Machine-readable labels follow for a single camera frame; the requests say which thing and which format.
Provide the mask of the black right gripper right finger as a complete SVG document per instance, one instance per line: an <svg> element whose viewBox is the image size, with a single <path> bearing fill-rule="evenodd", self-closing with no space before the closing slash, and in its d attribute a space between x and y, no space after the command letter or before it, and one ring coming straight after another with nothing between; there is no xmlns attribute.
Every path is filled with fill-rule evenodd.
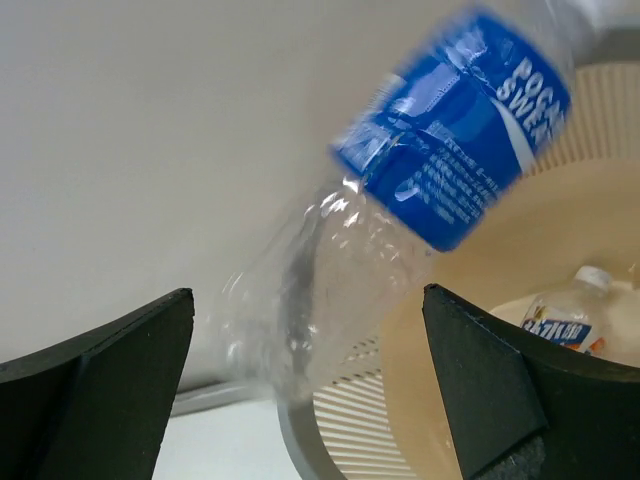
<svg viewBox="0 0 640 480"><path fill-rule="evenodd" d="M423 317L463 478L638 478L637 368L557 346L437 284Z"/></svg>

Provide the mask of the grapefruit label clear bottle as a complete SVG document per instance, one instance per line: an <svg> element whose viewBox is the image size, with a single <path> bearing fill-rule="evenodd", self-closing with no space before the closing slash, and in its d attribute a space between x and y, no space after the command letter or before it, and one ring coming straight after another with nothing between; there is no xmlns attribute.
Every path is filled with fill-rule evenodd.
<svg viewBox="0 0 640 480"><path fill-rule="evenodd" d="M601 357L611 284L605 270L582 266L568 285L536 296L520 327L555 345Z"/></svg>

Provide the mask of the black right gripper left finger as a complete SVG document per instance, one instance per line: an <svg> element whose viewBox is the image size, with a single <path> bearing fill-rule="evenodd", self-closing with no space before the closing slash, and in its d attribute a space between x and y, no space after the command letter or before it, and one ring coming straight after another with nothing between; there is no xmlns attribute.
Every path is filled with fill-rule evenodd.
<svg viewBox="0 0 640 480"><path fill-rule="evenodd" d="M181 288L2 363L2 478L152 478L193 325Z"/></svg>

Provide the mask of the blue label water bottle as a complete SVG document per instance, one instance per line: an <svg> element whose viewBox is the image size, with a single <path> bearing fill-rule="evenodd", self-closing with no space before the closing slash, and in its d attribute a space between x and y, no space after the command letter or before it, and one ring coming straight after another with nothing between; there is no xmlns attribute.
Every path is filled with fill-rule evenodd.
<svg viewBox="0 0 640 480"><path fill-rule="evenodd" d="M472 1L442 19L331 143L217 299L214 364L297 402L424 284L562 131L613 1Z"/></svg>

